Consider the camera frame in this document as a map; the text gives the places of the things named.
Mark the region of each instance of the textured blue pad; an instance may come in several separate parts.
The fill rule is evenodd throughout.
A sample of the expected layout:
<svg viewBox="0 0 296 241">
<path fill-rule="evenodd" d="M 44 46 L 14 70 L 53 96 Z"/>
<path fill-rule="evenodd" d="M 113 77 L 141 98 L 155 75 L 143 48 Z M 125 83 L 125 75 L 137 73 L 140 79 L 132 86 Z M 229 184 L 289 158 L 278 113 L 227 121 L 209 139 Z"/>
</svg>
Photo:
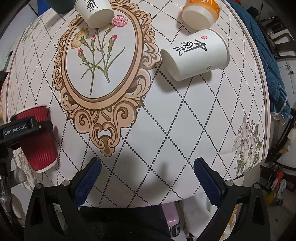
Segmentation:
<svg viewBox="0 0 296 241">
<path fill-rule="evenodd" d="M 75 189 L 75 195 L 73 198 L 73 203 L 76 207 L 83 205 L 87 196 L 89 195 L 91 189 L 93 188 L 98 176 L 101 173 L 102 164 L 101 160 L 97 160 L 89 168 L 88 172 L 81 179 L 81 182 L 77 185 Z"/>
<path fill-rule="evenodd" d="M 194 161 L 194 173 L 202 185 L 202 188 L 204 189 L 211 204 L 219 207 L 222 203 L 221 190 L 207 169 L 199 161 L 199 158 Z"/>
</svg>

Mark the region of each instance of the blue cloth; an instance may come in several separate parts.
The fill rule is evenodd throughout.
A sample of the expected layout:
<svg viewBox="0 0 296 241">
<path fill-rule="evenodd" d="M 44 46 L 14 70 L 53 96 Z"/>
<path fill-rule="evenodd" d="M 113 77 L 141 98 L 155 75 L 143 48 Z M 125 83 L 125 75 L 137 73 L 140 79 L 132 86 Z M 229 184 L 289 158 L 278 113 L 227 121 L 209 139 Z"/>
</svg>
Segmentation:
<svg viewBox="0 0 296 241">
<path fill-rule="evenodd" d="M 40 16 L 44 12 L 46 12 L 48 9 L 50 9 L 50 5 L 45 2 L 44 0 L 37 0 L 37 6 L 38 6 L 38 15 Z"/>
<path fill-rule="evenodd" d="M 267 46 L 263 33 L 255 20 L 241 5 L 233 0 L 226 1 L 244 22 L 257 46 L 266 76 L 271 112 L 280 113 L 288 121 L 291 118 L 291 108 L 287 101 L 287 93 L 281 79 L 279 67 Z"/>
</svg>

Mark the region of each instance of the ornate frame print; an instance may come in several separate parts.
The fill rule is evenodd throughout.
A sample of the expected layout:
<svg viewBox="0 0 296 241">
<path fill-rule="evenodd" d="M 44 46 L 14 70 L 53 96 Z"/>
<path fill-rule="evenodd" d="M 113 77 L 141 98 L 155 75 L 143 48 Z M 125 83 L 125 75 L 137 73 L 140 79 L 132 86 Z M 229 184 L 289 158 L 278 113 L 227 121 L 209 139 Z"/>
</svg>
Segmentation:
<svg viewBox="0 0 296 241">
<path fill-rule="evenodd" d="M 67 49 L 77 27 L 84 21 L 78 14 L 59 38 L 52 85 L 60 92 L 60 103 L 74 122 L 75 129 L 89 133 L 93 144 L 102 154 L 110 157 L 115 152 L 121 137 L 121 128 L 132 126 L 137 118 L 137 108 L 143 106 L 143 95 L 151 86 L 148 70 L 160 61 L 155 44 L 151 15 L 140 11 L 130 0 L 110 0 L 113 9 L 126 14 L 133 24 L 136 45 L 132 63 L 121 83 L 111 93 L 99 98 L 81 95 L 73 87 L 66 70 Z M 110 135 L 99 132 L 109 131 Z"/>
</svg>

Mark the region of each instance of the round table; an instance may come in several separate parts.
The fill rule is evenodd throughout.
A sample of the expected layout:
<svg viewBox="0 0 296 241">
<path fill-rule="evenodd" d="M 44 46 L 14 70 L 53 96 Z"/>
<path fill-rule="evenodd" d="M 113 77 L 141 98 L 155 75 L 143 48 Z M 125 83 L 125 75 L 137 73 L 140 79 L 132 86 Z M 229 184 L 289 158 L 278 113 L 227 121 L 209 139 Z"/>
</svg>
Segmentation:
<svg viewBox="0 0 296 241">
<path fill-rule="evenodd" d="M 36 174 L 21 149 L 14 161 L 37 182 L 59 185 L 94 156 L 102 172 L 85 205 L 142 207 L 203 192 L 193 172 L 203 157 L 234 179 L 267 154 L 269 98 L 258 51 L 225 1 L 213 25 L 230 64 L 176 82 L 160 50 L 195 32 L 181 18 L 185 0 L 110 0 L 111 24 L 91 29 L 72 10 L 52 9 L 23 33 L 13 57 L 4 121 L 46 104 L 58 162 Z"/>
</svg>

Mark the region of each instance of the red object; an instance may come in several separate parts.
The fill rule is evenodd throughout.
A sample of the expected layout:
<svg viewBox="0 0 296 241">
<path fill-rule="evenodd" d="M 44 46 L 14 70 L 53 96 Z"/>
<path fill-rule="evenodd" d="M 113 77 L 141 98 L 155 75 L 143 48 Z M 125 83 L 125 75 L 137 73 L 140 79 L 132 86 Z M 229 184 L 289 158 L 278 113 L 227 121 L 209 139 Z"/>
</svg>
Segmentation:
<svg viewBox="0 0 296 241">
<path fill-rule="evenodd" d="M 10 119 L 19 120 L 29 116 L 35 116 L 36 122 L 47 121 L 46 106 L 33 106 L 14 114 Z M 45 172 L 57 162 L 56 148 L 50 132 L 44 132 L 36 136 L 27 137 L 20 141 L 28 162 L 37 173 Z"/>
</svg>

